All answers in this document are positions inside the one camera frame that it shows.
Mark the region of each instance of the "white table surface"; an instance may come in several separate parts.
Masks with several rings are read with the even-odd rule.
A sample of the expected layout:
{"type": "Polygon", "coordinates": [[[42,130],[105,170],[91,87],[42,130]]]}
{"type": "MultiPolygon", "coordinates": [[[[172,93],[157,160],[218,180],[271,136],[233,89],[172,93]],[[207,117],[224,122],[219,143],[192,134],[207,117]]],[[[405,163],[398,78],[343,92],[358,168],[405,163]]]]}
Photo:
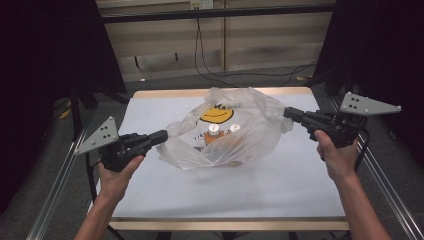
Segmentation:
{"type": "MultiPolygon", "coordinates": [[[[270,96],[304,111],[318,109],[311,93],[270,96]]],[[[132,98],[119,134],[150,134],[165,129],[203,101],[203,97],[132,98]]],[[[295,123],[272,153],[238,167],[181,170],[159,160],[152,148],[133,175],[111,224],[122,229],[160,229],[136,225],[169,219],[225,222],[305,218],[337,219],[342,224],[329,228],[347,229],[337,189],[316,146],[306,129],[295,123]]]]}

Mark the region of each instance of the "table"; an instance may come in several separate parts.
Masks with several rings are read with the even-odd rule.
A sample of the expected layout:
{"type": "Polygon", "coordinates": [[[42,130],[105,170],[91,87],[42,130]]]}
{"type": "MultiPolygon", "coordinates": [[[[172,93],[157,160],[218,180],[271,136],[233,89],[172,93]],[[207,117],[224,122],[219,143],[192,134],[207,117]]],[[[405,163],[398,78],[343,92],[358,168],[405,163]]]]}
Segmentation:
{"type": "MultiPolygon", "coordinates": [[[[259,88],[315,111],[308,88],[259,88]]],[[[207,89],[140,91],[119,134],[164,129],[203,103],[207,89]]],[[[148,152],[110,225],[121,230],[348,230],[337,189],[306,129],[294,125],[264,159],[239,167],[181,170],[148,152]]]]}

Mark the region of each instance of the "power outlet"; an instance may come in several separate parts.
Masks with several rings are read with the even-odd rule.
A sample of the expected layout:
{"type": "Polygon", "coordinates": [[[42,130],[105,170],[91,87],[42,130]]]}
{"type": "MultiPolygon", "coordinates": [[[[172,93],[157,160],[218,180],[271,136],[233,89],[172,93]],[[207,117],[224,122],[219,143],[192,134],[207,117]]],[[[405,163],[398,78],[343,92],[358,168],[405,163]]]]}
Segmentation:
{"type": "Polygon", "coordinates": [[[190,1],[190,9],[191,10],[200,10],[200,9],[202,9],[202,1],[201,0],[191,0],[190,1]]]}
{"type": "Polygon", "coordinates": [[[213,0],[202,0],[201,9],[213,9],[213,0]]]}

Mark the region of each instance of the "yellow logo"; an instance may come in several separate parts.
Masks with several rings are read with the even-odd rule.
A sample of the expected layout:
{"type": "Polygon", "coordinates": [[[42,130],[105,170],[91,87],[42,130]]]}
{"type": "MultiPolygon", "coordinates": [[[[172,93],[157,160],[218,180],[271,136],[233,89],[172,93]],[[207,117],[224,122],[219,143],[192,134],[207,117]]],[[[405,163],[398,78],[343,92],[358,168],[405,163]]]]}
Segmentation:
{"type": "Polygon", "coordinates": [[[225,109],[225,106],[221,104],[215,105],[215,107],[206,111],[201,117],[200,120],[209,123],[224,123],[232,118],[234,115],[234,110],[225,109]]]}

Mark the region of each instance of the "wooden table edge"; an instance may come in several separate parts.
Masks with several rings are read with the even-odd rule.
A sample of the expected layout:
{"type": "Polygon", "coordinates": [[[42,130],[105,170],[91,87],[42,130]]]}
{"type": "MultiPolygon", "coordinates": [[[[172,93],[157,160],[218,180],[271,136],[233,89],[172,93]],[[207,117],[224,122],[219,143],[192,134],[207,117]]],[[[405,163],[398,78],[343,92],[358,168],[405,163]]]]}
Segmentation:
{"type": "Polygon", "coordinates": [[[275,219],[140,219],[112,218],[119,230],[143,231],[311,231],[349,230],[345,217],[275,219]]]}
{"type": "MultiPolygon", "coordinates": [[[[267,95],[312,94],[311,89],[308,87],[274,87],[255,89],[267,95]]],[[[135,92],[133,98],[204,97],[208,91],[209,89],[147,90],[135,92]]]]}

